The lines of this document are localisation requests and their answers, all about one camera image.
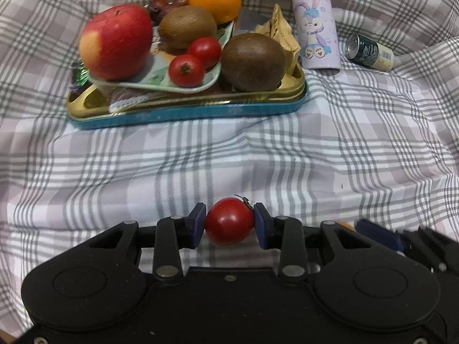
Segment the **yellow paper wrapper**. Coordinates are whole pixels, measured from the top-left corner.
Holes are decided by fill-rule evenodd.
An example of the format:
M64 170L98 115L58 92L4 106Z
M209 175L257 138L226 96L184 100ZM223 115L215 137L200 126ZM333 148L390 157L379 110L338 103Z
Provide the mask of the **yellow paper wrapper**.
M292 27L285 19L279 4L274 5L271 19L257 25L254 32L268 36L281 45L286 57L285 72L292 75L299 59L300 45L293 36Z

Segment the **red dates on tray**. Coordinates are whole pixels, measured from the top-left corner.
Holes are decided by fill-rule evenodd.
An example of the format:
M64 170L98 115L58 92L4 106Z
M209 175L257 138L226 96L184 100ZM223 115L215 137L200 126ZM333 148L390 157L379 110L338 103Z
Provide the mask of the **red dates on tray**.
M167 0L151 0L147 5L147 10L151 21L156 26L159 26L167 13L185 5L189 5L189 0L173 0L173 2L168 2Z

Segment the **cherry tomato on plate back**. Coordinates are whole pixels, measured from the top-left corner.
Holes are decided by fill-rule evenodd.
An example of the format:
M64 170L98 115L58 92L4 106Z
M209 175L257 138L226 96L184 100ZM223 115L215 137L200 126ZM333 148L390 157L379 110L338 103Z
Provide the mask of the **cherry tomato on plate back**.
M206 36L196 39L187 53L198 58L206 69L211 69L219 62L222 48L214 37Z

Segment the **green foil candy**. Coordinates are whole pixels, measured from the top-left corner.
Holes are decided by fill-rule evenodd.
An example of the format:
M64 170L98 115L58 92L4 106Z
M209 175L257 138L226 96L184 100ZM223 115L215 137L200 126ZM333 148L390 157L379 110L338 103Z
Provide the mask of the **green foil candy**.
M74 62L71 66L71 91L84 92L91 84L89 71L84 64L80 60Z

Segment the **dark green drink can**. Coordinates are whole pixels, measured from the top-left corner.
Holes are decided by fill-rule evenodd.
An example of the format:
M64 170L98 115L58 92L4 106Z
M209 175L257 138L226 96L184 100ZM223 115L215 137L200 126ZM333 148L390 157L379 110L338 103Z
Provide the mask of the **dark green drink can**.
M345 56L354 63L378 71L389 72L394 67L394 53L390 48L360 34L347 39Z

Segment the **cherry tomato on plate front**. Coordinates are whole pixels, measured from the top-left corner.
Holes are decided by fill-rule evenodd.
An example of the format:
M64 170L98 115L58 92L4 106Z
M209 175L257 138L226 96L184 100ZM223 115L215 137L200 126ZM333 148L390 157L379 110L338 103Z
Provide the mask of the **cherry tomato on plate front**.
M171 61L168 74L175 85L193 88L201 85L205 76L205 67L195 56L183 54Z

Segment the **purple cartoon thermos bottle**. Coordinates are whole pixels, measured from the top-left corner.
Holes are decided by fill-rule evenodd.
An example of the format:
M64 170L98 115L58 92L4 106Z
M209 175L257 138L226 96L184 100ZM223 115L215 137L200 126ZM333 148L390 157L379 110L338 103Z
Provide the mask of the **purple cartoon thermos bottle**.
M341 69L331 0L292 0L304 69Z

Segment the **blue gold tin tray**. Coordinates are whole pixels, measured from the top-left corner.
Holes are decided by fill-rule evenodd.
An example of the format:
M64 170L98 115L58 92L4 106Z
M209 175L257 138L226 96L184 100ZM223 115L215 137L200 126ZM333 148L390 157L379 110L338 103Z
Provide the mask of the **blue gold tin tray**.
M84 92L70 90L66 109L77 127L90 130L173 120L288 114L298 110L305 99L304 73L296 66L293 74L285 74L271 92L239 92L221 74L210 88L193 94L97 87L92 83Z

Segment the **red apple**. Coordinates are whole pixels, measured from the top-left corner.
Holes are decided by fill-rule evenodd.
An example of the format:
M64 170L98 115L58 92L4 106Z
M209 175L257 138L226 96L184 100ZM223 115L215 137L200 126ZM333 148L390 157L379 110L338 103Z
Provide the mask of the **red apple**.
M144 6L116 5L86 23L79 41L80 58L97 78L130 79L144 68L152 39L153 24Z

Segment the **cherry tomato on plate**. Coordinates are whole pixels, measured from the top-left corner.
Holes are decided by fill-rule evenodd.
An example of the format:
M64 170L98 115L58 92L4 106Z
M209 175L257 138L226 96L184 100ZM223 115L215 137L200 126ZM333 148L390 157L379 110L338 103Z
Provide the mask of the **cherry tomato on plate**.
M205 76L205 67L195 56L183 54L171 61L168 74L175 85L193 88L201 85Z
M187 53L198 58L206 69L211 69L219 62L222 48L214 37L206 36L196 39Z

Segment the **brown kiwi on plate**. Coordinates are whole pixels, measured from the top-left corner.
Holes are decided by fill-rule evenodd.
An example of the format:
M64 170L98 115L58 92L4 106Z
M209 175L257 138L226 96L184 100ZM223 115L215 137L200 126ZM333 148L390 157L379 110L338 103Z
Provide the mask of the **brown kiwi on plate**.
M199 38L214 36L217 24L213 16L199 6L172 9L162 19L158 34L171 49L185 50Z

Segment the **grey plaid sofa cover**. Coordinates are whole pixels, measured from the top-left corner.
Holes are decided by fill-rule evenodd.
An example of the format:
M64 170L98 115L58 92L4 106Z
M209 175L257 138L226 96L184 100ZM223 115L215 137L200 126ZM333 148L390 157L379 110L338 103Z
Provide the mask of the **grey plaid sofa cover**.
M123 220L154 224L240 194L308 224L366 218L458 236L458 0L331 0L341 40L390 47L388 73L307 71L292 114L75 128L79 34L149 0L1 0L1 328L29 325L36 265Z

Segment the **red tomato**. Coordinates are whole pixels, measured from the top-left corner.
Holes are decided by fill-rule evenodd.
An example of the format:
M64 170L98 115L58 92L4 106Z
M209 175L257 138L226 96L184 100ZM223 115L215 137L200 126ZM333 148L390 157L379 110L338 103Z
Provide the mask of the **red tomato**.
M245 196L221 199L212 206L205 218L209 240L221 246L243 241L254 228L254 209Z

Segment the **white patterned small plate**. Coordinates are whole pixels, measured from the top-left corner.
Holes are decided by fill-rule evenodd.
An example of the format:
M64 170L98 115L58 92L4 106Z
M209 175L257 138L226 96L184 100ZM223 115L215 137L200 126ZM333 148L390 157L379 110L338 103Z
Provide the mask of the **white patterned small plate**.
M96 77L89 72L90 81L97 87L111 86L131 89L142 89L145 91L164 91L183 94L193 94L207 90L214 85L220 75L221 64L218 62L211 69L207 70L199 86L194 88L183 88L170 80L168 68L175 55L167 50L162 38L158 34L158 28L153 28L153 42L145 66L133 78L121 82L109 82Z

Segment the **large brown round fruit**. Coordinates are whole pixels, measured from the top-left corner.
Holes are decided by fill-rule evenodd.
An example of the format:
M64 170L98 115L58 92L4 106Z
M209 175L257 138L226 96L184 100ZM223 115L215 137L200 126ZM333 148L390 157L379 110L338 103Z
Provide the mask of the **large brown round fruit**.
M286 57L281 45L261 34L233 36L221 56L221 72L235 89L267 92L279 87Z

